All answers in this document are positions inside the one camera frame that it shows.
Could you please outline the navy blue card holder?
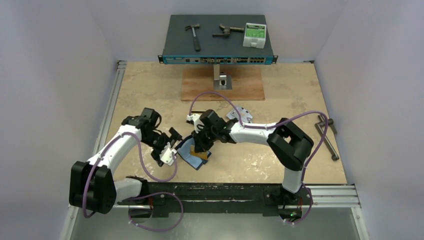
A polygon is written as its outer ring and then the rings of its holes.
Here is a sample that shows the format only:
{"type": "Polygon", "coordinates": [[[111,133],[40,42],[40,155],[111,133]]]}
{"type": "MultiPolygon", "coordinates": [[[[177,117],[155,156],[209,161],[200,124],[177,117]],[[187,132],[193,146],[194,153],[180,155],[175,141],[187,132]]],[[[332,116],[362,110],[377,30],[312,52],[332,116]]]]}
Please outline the navy blue card holder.
{"type": "Polygon", "coordinates": [[[194,139],[191,135],[187,136],[180,142],[176,147],[176,151],[179,156],[195,170],[199,170],[203,165],[208,162],[208,158],[212,155],[210,151],[207,152],[205,158],[192,155],[191,147],[194,146],[194,139]]]}

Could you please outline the gold credit card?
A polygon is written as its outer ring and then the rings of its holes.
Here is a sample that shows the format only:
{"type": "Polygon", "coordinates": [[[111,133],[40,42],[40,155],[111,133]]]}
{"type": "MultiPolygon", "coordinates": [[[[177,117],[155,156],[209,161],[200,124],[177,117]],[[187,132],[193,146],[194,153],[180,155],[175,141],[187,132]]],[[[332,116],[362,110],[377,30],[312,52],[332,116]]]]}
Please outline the gold credit card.
{"type": "Polygon", "coordinates": [[[208,160],[210,152],[209,151],[202,151],[202,152],[195,152],[195,146],[191,145],[190,146],[190,152],[189,152],[192,156],[194,157],[198,157],[202,160],[208,160]]]}

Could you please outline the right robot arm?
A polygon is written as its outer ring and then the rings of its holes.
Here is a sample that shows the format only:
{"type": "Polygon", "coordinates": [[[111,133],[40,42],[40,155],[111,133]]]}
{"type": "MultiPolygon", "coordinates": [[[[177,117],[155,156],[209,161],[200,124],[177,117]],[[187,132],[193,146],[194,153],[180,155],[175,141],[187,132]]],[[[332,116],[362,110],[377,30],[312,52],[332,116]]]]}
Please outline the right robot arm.
{"type": "Polygon", "coordinates": [[[212,109],[202,114],[189,114],[186,121],[194,126],[191,135],[196,153],[209,151],[217,141],[224,144],[250,143],[270,147],[284,166],[280,191],[282,200],[292,204],[300,198],[302,174],[314,142],[296,124],[287,118],[268,124],[243,123],[238,119],[225,121],[212,109]]]}

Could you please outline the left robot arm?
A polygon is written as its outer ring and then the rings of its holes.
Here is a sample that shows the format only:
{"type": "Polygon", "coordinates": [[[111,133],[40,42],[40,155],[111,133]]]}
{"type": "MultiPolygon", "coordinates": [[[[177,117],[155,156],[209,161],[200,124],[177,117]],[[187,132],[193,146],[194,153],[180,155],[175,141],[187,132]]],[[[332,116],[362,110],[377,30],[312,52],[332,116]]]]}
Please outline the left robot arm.
{"type": "Polygon", "coordinates": [[[143,157],[142,146],[151,148],[151,156],[161,167],[172,166],[176,159],[174,145],[183,137],[174,129],[169,133],[158,130],[162,116],[152,108],[144,108],[140,115],[127,116],[114,137],[87,161],[76,161],[71,167],[69,204],[79,207],[85,218],[95,213],[107,214],[119,202],[131,199],[138,205],[146,203],[149,191],[146,180],[130,176],[115,181],[117,167],[134,148],[143,157]]]}

